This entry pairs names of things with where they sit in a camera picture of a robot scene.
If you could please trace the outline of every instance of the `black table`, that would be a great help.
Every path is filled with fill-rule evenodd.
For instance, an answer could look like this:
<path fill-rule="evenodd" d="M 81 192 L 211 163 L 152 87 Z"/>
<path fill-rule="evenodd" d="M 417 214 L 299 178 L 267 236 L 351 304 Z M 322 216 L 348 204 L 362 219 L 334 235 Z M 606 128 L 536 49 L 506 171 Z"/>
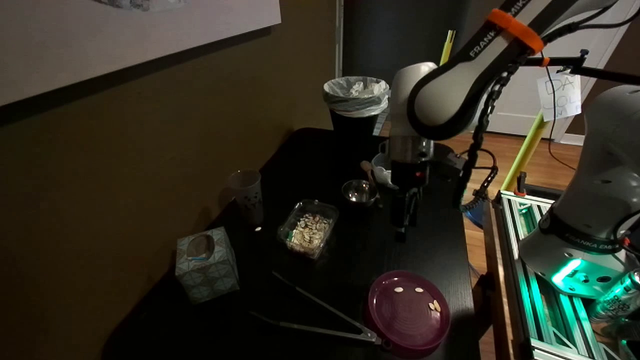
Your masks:
<path fill-rule="evenodd" d="M 353 331 L 335 315 L 283 287 L 271 271 L 362 322 L 369 286 L 384 272 L 409 270 L 435 283 L 449 303 L 449 335 L 430 359 L 479 358 L 477 330 L 462 214 L 451 207 L 457 168 L 435 163 L 419 208 L 419 223 L 406 243 L 394 240 L 390 192 L 383 208 L 353 208 L 340 194 L 349 179 L 366 175 L 359 160 L 371 159 L 383 138 L 347 154 L 332 131 L 300 129 L 261 169 L 265 221 L 262 231 L 247 226 L 234 203 L 211 224 L 224 226 L 234 248 L 241 290 L 190 306 L 180 284 L 168 274 L 118 326 L 104 357 L 268 356 L 281 358 L 393 358 L 378 347 L 353 340 L 296 332 L 262 322 L 267 317 Z M 436 158 L 451 149 L 438 144 Z M 316 261 L 294 254 L 276 230 L 302 199 L 317 199 L 340 210 L 333 234 Z"/>

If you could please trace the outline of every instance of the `paper sign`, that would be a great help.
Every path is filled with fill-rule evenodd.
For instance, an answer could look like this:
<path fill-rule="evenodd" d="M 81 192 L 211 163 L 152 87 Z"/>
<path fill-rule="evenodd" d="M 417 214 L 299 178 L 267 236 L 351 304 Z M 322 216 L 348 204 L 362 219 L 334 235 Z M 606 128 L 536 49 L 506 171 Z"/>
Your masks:
<path fill-rule="evenodd" d="M 554 88 L 556 90 L 556 119 L 578 115 L 582 112 L 580 76 L 551 73 L 551 81 L 546 76 L 538 79 L 538 94 L 545 121 L 554 119 Z"/>

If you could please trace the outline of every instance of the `purple plate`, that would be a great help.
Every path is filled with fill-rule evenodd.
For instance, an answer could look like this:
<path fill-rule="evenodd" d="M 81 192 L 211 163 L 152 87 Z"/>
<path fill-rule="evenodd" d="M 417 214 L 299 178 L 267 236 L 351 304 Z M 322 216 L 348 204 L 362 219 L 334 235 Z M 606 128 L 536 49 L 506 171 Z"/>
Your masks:
<path fill-rule="evenodd" d="M 429 307 L 434 300 L 438 301 L 440 312 Z M 449 331 L 451 314 L 447 301 L 434 284 L 412 272 L 396 270 L 373 282 L 367 319 L 391 353 L 416 358 L 427 356 L 439 346 Z"/>

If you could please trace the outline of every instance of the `wooden floor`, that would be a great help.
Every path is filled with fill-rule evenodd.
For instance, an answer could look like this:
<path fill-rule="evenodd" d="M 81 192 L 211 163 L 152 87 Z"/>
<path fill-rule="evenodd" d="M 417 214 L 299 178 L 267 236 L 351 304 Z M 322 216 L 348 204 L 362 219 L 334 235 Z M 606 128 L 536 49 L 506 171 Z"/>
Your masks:
<path fill-rule="evenodd" d="M 382 134 L 388 133 L 388 126 L 383 128 Z M 507 176 L 513 160 L 515 160 L 520 146 L 524 141 L 520 136 L 485 134 L 483 148 L 494 153 L 498 159 L 498 176 L 490 187 L 490 196 L 493 198 Z M 462 134 L 455 138 L 443 141 L 442 143 L 450 146 L 454 151 L 460 152 L 466 150 L 471 143 L 471 134 Z M 552 151 L 560 160 L 576 167 L 580 158 L 582 147 L 574 145 L 564 145 L 560 143 L 552 144 Z M 478 166 L 490 166 L 492 164 L 489 155 L 481 154 Z M 536 148 L 527 168 L 527 183 L 549 188 L 564 189 L 573 177 L 573 170 L 558 163 L 547 151 L 547 141 L 542 140 Z M 465 194 L 465 201 L 470 200 L 472 190 L 476 189 L 484 180 L 488 170 L 475 170 Z M 483 274 L 486 272 L 486 258 L 484 255 L 484 234 L 482 230 L 476 227 L 468 219 L 465 218 L 465 234 L 467 236 L 467 250 L 469 261 L 476 269 Z M 472 273 L 472 286 L 477 281 Z M 480 351 L 483 360 L 495 359 L 495 351 L 493 347 L 493 331 L 490 329 L 480 341 Z"/>

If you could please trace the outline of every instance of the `small metal bowl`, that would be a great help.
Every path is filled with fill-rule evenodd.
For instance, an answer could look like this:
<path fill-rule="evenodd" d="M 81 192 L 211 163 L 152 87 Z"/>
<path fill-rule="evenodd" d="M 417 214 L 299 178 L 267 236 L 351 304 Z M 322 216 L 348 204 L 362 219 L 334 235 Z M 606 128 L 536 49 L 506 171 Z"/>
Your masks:
<path fill-rule="evenodd" d="M 347 201 L 353 204 L 370 206 L 378 197 L 378 190 L 368 181 L 350 180 L 342 185 L 342 194 Z"/>

